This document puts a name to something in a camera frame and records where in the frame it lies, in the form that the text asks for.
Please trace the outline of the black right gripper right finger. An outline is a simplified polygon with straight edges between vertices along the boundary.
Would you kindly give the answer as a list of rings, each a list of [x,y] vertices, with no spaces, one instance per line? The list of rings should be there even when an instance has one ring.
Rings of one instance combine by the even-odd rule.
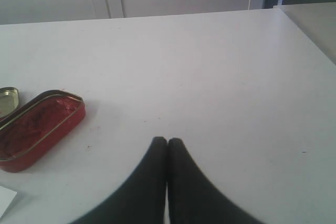
[[[170,223],[261,223],[208,180],[181,139],[169,140],[167,160]]]

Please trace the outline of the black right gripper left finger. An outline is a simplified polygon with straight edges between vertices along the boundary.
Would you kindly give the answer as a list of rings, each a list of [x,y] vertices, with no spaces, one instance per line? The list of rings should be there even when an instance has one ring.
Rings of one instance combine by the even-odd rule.
[[[163,223],[167,140],[154,137],[126,181],[106,200],[73,223]]]

